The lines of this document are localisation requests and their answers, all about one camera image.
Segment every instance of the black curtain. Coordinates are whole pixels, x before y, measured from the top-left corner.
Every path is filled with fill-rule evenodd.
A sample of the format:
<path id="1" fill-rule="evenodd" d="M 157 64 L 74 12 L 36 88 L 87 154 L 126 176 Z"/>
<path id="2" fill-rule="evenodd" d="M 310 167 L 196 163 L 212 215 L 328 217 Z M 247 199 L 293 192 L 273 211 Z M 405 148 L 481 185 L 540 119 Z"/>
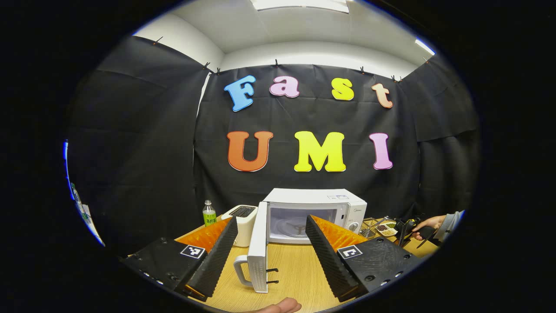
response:
<path id="1" fill-rule="evenodd" d="M 172 48 L 130 37 L 80 86 L 68 112 L 69 178 L 119 255 L 202 223 L 192 147 L 207 74 Z"/>
<path id="2" fill-rule="evenodd" d="M 224 87 L 253 75 L 252 105 L 238 112 Z M 269 92 L 277 76 L 292 76 L 299 81 L 300 95 L 295 98 Z M 334 78 L 349 79 L 355 96 L 350 101 L 332 96 Z M 389 90 L 393 107 L 378 102 L 371 87 L 383 84 Z M 257 172 L 240 172 L 227 160 L 231 131 L 249 133 L 244 157 L 257 156 L 257 131 L 270 131 L 266 166 Z M 311 131 L 319 144 L 327 134 L 343 133 L 344 172 L 294 171 L 299 157 L 297 131 Z M 393 167 L 375 170 L 372 133 L 386 133 L 389 158 Z M 366 216 L 392 217 L 404 214 L 416 201 L 419 184 L 419 149 L 408 99 L 400 84 L 392 79 L 362 74 L 360 71 L 331 66 L 280 65 L 255 66 L 211 75 L 201 101 L 195 130 L 195 177 L 197 202 L 211 199 L 217 213 L 238 204 L 258 205 L 273 188 L 345 188 L 358 195 L 368 206 Z"/>
<path id="3" fill-rule="evenodd" d="M 441 56 L 400 83 L 408 98 L 420 151 L 417 202 L 425 217 L 469 207 L 479 171 L 479 120 L 472 96 Z"/>

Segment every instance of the blue letter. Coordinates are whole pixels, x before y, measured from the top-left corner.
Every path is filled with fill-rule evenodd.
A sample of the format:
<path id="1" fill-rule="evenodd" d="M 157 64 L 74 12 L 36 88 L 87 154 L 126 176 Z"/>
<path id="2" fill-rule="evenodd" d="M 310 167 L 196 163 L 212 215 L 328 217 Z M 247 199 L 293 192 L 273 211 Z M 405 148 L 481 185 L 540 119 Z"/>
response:
<path id="1" fill-rule="evenodd" d="M 244 78 L 224 87 L 224 90 L 229 92 L 230 96 L 232 97 L 232 101 L 234 102 L 234 107 L 232 108 L 232 110 L 234 112 L 238 112 L 239 110 L 244 109 L 253 103 L 253 99 L 248 99 L 245 96 L 245 94 L 252 96 L 255 93 L 250 82 L 255 82 L 255 77 L 253 75 L 247 75 Z"/>

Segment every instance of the ceiling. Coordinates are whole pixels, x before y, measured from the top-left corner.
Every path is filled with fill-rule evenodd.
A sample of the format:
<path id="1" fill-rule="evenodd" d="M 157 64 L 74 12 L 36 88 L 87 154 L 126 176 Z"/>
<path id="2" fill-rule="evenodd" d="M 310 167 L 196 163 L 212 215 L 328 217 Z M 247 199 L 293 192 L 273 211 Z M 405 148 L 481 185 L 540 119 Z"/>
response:
<path id="1" fill-rule="evenodd" d="M 431 56 L 415 44 L 415 35 L 377 8 L 359 1 L 347 6 L 349 14 L 306 7 L 257 11 L 250 0 L 196 0 L 171 13 L 224 53 L 269 43 L 327 41 L 372 48 L 416 65 Z"/>

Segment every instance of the white handle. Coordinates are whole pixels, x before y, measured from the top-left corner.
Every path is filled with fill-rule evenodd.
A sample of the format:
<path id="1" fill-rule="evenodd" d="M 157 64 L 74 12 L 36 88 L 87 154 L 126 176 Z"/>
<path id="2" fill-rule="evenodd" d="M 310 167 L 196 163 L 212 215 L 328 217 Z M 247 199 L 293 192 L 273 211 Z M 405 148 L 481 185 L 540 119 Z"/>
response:
<path id="1" fill-rule="evenodd" d="M 253 287 L 253 283 L 245 279 L 245 275 L 243 274 L 243 270 L 241 269 L 241 264 L 247 263 L 247 256 L 237 256 L 234 260 L 234 268 L 236 269 L 237 278 L 240 279 L 240 282 L 248 287 Z"/>

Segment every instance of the human hand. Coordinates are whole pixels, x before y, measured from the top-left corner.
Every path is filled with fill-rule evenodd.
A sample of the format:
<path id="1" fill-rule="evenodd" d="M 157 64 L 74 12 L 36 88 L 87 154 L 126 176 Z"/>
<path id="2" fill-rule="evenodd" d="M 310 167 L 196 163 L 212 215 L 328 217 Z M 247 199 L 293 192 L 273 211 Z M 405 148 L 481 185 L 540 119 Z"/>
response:
<path id="1" fill-rule="evenodd" d="M 293 313 L 301 310 L 301 304 L 293 298 L 284 298 L 277 304 L 271 304 L 258 311 L 250 311 L 249 313 Z"/>
<path id="2" fill-rule="evenodd" d="M 423 238 L 421 237 L 418 230 L 425 227 L 425 226 L 430 226 L 430 227 L 434 228 L 435 230 L 437 230 L 438 228 L 440 228 L 442 223 L 444 223 L 445 218 L 446 218 L 446 215 L 441 215 L 441 216 L 431 217 L 431 218 L 428 218 L 428 219 L 420 222 L 415 228 L 413 228 L 411 230 L 413 232 L 411 234 L 411 236 L 413 238 L 417 239 L 417 240 L 423 240 Z"/>

